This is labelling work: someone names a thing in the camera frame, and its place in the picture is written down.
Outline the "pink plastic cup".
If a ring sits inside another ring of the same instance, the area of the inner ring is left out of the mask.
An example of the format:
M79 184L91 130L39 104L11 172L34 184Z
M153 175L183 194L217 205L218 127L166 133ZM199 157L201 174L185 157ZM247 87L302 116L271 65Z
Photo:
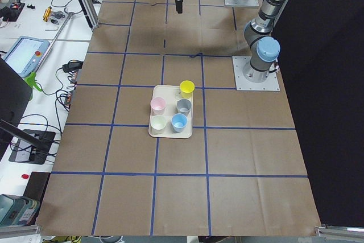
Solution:
M162 97L154 97L150 102L153 115L163 115L166 109L166 101Z

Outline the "yellow handled tool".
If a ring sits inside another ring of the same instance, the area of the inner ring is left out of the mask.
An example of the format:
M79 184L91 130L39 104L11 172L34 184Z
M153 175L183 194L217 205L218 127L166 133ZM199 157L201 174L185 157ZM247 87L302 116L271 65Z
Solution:
M52 7L51 6L48 6L43 14L43 20L45 22L48 22L48 18L50 17L51 15L51 12L52 12Z

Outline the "black monitor stand base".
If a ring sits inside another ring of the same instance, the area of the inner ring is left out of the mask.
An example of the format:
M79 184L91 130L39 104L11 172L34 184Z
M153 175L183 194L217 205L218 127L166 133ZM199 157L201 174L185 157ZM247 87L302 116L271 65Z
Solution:
M9 157L10 162L15 163L29 163L29 164L45 164L45 162L53 163L50 157L55 157L49 153L56 133L52 131L40 131L26 129L26 133L30 136L38 139L42 143L47 145L45 150L42 150L26 141L18 139L16 142L12 142L10 147L12 149Z

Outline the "pale green plastic cup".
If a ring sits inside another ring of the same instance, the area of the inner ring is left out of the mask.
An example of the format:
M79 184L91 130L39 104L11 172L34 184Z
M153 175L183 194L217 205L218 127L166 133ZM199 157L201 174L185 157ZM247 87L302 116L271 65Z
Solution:
M158 135L164 132L167 126L167 120L163 115L152 116L150 121L150 128L152 135Z

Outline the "brown paper table cover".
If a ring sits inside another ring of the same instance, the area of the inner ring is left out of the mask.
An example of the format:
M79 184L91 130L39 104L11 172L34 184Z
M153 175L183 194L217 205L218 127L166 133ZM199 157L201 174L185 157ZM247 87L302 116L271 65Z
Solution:
M238 91L255 10L104 0L37 222L46 235L311 236L284 86Z

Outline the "blue plastic cup on tray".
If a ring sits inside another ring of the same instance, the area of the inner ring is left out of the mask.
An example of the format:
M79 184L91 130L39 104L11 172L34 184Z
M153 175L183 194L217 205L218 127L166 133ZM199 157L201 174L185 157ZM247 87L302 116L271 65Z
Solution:
M187 125L187 117L184 114L176 113L171 118L173 131L176 133L182 132Z

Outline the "cream plastic tray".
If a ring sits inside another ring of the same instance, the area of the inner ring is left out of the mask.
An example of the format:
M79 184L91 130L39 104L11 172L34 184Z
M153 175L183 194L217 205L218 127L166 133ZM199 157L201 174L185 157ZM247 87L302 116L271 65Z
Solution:
M152 137L159 137L159 138L180 138L180 139L187 139L191 137L192 135L192 125L193 125L193 96L191 98L188 98L192 103L192 109L189 115L187 116L187 125L185 129L180 132L176 133L173 131L172 124L171 124L171 118L173 115L178 113L177 111L177 101L182 99L182 96L180 94L180 87L179 86L172 86L172 85L157 85L154 87L152 99L154 97L162 97L166 101L166 109L164 111L163 116L167 120L167 126L163 133L158 135L152 135L151 134L151 128L150 128L150 121L152 116L155 116L152 114L152 111L150 113L150 121L148 126L148 133Z

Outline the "yellow plastic cup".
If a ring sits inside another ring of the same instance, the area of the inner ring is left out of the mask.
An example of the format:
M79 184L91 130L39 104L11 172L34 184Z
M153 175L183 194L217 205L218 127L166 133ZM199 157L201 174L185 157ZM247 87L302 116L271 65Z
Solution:
M195 90L194 82L190 80L184 80L180 83L180 94L182 98L191 98L193 96L193 92Z

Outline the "black monitor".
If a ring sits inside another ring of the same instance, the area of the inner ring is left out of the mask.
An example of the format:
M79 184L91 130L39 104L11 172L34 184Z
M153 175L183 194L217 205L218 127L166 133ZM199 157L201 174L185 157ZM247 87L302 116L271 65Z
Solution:
M32 95L29 85L1 59L1 119L18 126Z

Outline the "grey plastic cup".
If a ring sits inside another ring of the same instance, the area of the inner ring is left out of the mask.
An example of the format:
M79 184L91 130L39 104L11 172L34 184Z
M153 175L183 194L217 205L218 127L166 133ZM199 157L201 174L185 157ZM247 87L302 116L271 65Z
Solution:
M178 113L183 114L187 117L189 115L189 113L191 112L192 103L189 99L182 98L177 101L176 107L177 107Z

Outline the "black power adapter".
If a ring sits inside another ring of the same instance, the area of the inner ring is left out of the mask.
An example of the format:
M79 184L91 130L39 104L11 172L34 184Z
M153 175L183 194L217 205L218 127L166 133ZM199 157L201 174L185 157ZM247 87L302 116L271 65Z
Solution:
M84 63L83 61L71 60L62 66L62 70L65 73L73 72L77 69L81 69L83 66L83 63Z

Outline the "blue teach pendant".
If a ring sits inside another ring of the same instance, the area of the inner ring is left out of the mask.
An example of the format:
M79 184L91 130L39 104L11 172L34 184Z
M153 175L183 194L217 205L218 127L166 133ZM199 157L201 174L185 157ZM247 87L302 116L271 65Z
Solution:
M39 64L49 45L49 41L44 39L20 36L5 54L4 61L20 77L27 77Z

